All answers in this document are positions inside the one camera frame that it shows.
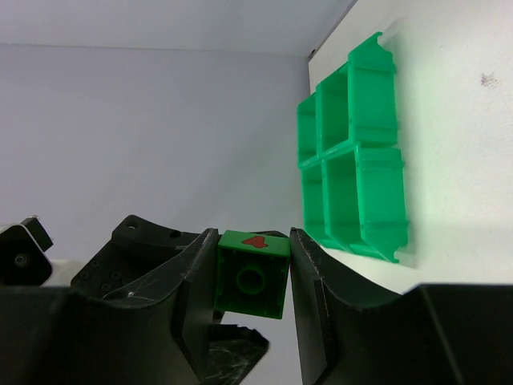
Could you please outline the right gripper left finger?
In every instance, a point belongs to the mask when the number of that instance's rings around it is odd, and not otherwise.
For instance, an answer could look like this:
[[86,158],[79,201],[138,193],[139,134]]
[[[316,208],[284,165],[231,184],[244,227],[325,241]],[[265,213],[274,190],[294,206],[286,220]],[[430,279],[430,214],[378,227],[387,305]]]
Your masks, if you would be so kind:
[[1,288],[4,384],[198,384],[208,366],[218,232],[93,298],[65,286]]

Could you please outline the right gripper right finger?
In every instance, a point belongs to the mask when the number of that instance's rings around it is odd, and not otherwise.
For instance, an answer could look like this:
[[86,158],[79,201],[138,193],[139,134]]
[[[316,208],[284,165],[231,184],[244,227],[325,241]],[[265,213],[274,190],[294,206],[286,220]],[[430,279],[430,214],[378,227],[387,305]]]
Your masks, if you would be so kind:
[[512,288],[422,284],[397,294],[289,235],[305,384],[509,384]]

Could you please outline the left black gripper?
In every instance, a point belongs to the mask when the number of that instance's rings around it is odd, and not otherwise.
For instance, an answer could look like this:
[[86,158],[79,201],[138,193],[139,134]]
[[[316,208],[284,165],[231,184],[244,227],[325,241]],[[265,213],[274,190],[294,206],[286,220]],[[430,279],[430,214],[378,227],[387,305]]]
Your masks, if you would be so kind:
[[[217,232],[216,249],[225,233]],[[257,233],[286,237],[273,231]],[[75,275],[71,285],[93,298],[103,298],[177,256],[201,234],[185,233],[129,216]],[[198,384],[239,384],[267,353],[269,341],[255,330],[223,323],[226,312],[216,309],[216,259],[207,374]]]

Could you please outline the dark green square lego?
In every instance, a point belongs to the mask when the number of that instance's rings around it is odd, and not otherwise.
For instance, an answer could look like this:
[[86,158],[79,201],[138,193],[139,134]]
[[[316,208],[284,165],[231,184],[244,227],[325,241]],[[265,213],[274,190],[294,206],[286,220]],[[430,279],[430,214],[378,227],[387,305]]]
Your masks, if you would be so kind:
[[282,318],[291,260],[289,239],[228,230],[216,251],[216,309]]

